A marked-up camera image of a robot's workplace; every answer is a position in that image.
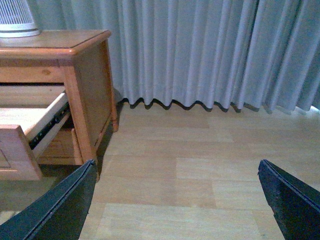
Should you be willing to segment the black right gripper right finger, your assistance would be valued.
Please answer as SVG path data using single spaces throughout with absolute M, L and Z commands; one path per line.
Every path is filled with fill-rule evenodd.
M 320 238 L 320 192 L 272 162 L 258 166 L 259 181 L 286 240 Z

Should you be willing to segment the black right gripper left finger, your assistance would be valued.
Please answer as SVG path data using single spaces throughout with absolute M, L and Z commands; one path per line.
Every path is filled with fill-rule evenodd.
M 88 160 L 0 226 L 2 240 L 77 240 L 89 213 L 97 166 Z

